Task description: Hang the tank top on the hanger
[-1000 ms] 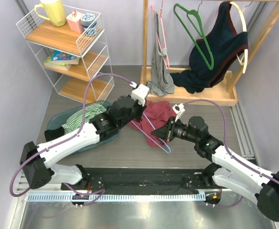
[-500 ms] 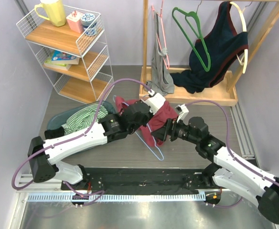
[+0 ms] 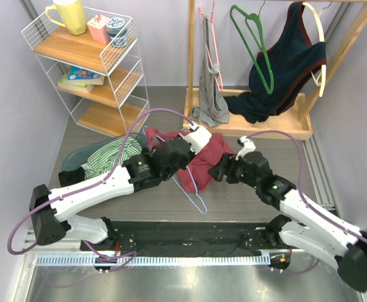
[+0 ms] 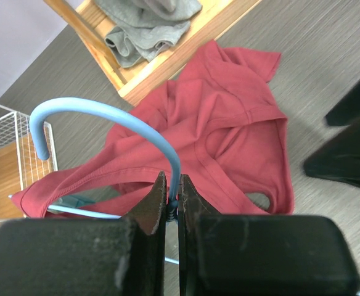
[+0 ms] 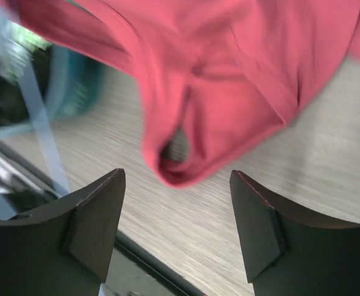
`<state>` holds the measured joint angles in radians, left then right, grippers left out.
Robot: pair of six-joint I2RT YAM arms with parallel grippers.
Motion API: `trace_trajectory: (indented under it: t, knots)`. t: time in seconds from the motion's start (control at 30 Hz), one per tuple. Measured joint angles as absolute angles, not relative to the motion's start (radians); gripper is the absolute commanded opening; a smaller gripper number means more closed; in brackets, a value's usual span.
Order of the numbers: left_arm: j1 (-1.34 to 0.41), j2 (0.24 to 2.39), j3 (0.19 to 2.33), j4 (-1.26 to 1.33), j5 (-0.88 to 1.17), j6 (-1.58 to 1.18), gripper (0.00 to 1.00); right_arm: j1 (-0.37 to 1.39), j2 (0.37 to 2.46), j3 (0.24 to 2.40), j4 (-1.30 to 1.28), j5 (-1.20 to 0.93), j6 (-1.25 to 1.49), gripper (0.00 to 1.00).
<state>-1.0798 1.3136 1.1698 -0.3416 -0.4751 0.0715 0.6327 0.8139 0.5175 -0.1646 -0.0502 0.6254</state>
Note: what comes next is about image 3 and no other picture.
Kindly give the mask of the light blue hanger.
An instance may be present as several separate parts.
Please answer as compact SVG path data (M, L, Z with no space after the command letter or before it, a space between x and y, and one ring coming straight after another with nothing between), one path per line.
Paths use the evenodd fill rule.
M143 133L146 136L147 142L150 144L150 148L161 145L163 142L176 137L178 134L185 134L185 132L182 131L161 133L156 128L149 126L143 127ZM202 154L199 154L184 170L180 169L178 171L178 180L172 177L172 180L201 214L206 214L208 212L207 206L200 196L200 193L203 192L211 182L211 177L207 173L210 167L210 163L204 159Z

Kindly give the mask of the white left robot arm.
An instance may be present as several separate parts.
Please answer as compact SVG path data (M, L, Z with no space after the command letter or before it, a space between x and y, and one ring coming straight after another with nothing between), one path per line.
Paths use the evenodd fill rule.
M45 246L71 237L96 244L103 251L111 250L116 235L110 219L85 218L79 212L112 198L159 186L186 167L201 148L188 137L174 137L92 179L52 190L44 184L35 187L29 210L36 244Z

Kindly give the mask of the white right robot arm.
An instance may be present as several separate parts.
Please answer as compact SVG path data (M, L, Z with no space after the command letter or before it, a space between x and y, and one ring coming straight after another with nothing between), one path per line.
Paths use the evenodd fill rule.
M280 211L267 228L269 246L302 249L330 265L352 289L367 292L367 229L340 219L304 196L295 184L274 174L260 152L225 153L208 173L217 182L252 187L262 202Z

